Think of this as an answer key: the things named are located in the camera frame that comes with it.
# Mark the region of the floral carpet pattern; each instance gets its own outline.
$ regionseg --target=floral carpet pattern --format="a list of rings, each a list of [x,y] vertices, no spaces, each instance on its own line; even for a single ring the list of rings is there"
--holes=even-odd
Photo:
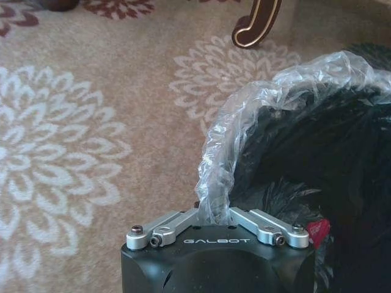
[[[13,27],[29,27],[39,24],[34,12],[37,5],[23,0],[0,0],[0,37],[5,37]]]
[[[155,9],[153,2],[154,0],[84,0],[83,6],[94,14],[122,20],[152,13]]]
[[[77,253],[95,206],[120,200],[111,178],[131,152],[120,139],[126,125],[91,88],[50,67],[0,67],[2,283],[11,272],[34,277],[44,247],[58,257]]]
[[[252,1],[36,3],[0,0],[2,293],[121,292],[126,233],[193,206],[205,133],[248,82],[342,49],[391,70],[389,22],[328,1],[283,1],[250,50],[230,34]]]
[[[251,81],[270,80],[280,70],[300,63],[300,55],[272,40],[257,49],[242,50],[232,45],[231,36],[197,41],[187,56],[174,58],[179,66],[177,80],[169,87],[178,94],[175,104],[186,109],[192,120],[200,120],[206,133],[229,94]]]

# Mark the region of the clear plastic bag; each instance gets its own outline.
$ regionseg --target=clear plastic bag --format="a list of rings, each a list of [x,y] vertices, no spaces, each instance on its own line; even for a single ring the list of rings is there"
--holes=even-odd
[[[288,223],[325,217],[332,229],[316,251],[316,292],[384,288],[389,174],[391,73],[337,52],[228,99],[203,149],[199,217],[227,225],[230,205]]]

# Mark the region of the bolt head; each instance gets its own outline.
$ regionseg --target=bolt head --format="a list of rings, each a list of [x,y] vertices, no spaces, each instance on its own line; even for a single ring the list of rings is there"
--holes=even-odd
[[[296,233],[303,233],[304,232],[304,226],[301,224],[293,224],[292,225],[293,232]]]
[[[281,234],[275,234],[273,236],[273,242],[275,246],[283,246],[285,244],[285,238]]]
[[[144,232],[144,229],[142,228],[141,225],[134,225],[131,230],[131,235],[137,236],[141,235]]]

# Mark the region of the curved wooden leg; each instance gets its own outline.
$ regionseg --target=curved wooden leg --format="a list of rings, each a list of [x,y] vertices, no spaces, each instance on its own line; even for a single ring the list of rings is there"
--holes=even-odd
[[[251,14],[239,19],[233,32],[233,43],[244,49],[259,44],[270,32],[282,0],[254,0]]]
[[[79,0],[38,0],[38,3],[51,11],[68,11],[74,9],[79,4]]]

